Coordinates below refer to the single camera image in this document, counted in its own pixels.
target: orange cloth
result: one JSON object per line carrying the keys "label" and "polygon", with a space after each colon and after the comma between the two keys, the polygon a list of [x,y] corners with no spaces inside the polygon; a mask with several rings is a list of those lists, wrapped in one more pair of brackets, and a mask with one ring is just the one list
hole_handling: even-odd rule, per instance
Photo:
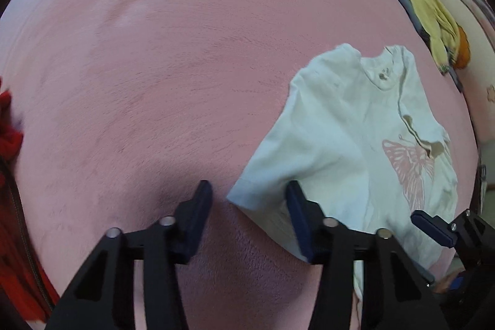
{"label": "orange cloth", "polygon": [[455,60],[454,68],[464,69],[471,60],[471,51],[469,50],[469,42],[467,40],[466,33],[461,26],[457,26],[459,27],[460,44],[459,54],[457,55],[457,59]]}

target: black cable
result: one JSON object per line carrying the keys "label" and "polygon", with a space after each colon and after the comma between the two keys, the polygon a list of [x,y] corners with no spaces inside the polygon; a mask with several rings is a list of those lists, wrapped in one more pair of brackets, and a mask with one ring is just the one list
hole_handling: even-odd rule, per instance
{"label": "black cable", "polygon": [[12,195],[12,201],[14,204],[15,215],[17,218],[17,223],[19,224],[19,229],[21,231],[21,239],[24,245],[24,249],[26,250],[26,255],[28,258],[29,266],[31,268],[31,272],[33,274],[34,280],[38,289],[40,290],[41,296],[43,300],[46,302],[48,309],[53,311],[55,304],[51,300],[50,294],[46,290],[45,284],[43,283],[43,279],[41,278],[40,269],[38,264],[36,263],[36,259],[34,258],[34,248],[31,244],[31,240],[29,239],[28,228],[26,226],[26,218],[24,217],[24,211],[22,210],[22,202],[21,196],[19,194],[19,189],[15,182],[14,176],[9,170],[7,163],[5,160],[0,157],[0,172],[6,179],[6,186],[9,188],[9,193]]}

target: white t-shirt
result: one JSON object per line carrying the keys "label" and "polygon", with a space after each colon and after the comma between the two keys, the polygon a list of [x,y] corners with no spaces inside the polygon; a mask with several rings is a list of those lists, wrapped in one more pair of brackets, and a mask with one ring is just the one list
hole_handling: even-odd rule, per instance
{"label": "white t-shirt", "polygon": [[[412,211],[454,218],[457,177],[449,136],[435,120],[402,46],[364,58],[349,44],[315,57],[291,81],[284,111],[227,198],[303,259],[286,209],[286,184],[350,229],[390,229],[425,268],[441,246],[415,228]],[[356,272],[362,289],[362,275]]]}

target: metal screw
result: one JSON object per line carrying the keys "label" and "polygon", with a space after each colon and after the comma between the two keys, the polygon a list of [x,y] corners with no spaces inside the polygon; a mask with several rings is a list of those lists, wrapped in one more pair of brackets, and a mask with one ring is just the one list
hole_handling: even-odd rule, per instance
{"label": "metal screw", "polygon": [[162,217],[159,221],[160,225],[162,226],[171,226],[175,224],[175,217],[173,216],[165,216]]}
{"label": "metal screw", "polygon": [[389,239],[394,236],[394,234],[392,234],[392,232],[386,228],[380,228],[378,231],[376,231],[376,233],[380,238],[383,239]]}
{"label": "metal screw", "polygon": [[122,234],[122,230],[120,228],[114,227],[108,229],[105,235],[109,238],[117,238],[117,236],[119,236],[120,234]]}
{"label": "metal screw", "polygon": [[338,225],[338,221],[334,219],[333,217],[327,217],[323,219],[323,225],[324,226],[329,226],[330,228],[334,228]]}

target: pink fleece surface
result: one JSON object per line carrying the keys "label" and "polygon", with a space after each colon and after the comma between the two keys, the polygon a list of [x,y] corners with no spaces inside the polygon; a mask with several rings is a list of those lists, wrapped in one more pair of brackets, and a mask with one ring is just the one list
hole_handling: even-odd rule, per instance
{"label": "pink fleece surface", "polygon": [[343,42],[365,56],[393,44],[416,56],[452,139],[465,208],[477,151],[464,98],[397,0],[12,0],[0,19],[0,72],[25,132],[15,175],[55,288],[64,291],[106,229],[143,229],[209,179],[204,241],[179,268],[191,329],[307,328],[318,268],[225,196],[290,79]]}

